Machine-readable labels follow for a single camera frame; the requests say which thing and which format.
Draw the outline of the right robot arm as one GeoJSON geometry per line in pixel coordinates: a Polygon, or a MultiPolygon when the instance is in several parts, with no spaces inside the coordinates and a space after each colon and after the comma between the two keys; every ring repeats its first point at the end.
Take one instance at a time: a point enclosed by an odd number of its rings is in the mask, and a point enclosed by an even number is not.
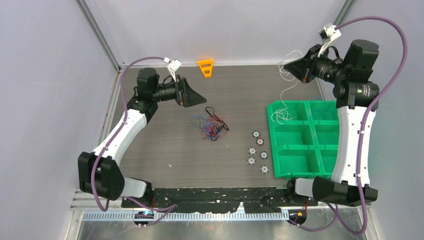
{"type": "Polygon", "coordinates": [[[330,59],[328,54],[328,50],[316,44],[302,58],[287,63],[284,69],[304,84],[318,78],[333,85],[339,121],[335,166],[330,178],[291,178],[285,198],[291,205],[311,198],[357,207],[378,198],[378,191],[370,186],[368,153],[371,127],[379,106],[380,88],[370,81],[379,46],[356,39],[344,58],[337,55],[330,59]]]}

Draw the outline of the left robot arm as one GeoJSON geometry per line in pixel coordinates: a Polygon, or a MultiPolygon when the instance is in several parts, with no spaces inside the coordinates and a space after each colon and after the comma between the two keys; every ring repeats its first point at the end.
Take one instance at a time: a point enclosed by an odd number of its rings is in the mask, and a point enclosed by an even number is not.
{"type": "Polygon", "coordinates": [[[194,91],[187,79],[160,83],[154,68],[138,71],[134,94],[126,105],[120,122],[105,140],[91,152],[82,152],[77,159],[79,188],[82,192],[115,201],[133,197],[141,207],[153,202],[151,183],[124,177],[119,165],[124,153],[137,134],[150,122],[158,109],[158,103],[174,100],[185,108],[205,104],[207,99],[194,91]]]}

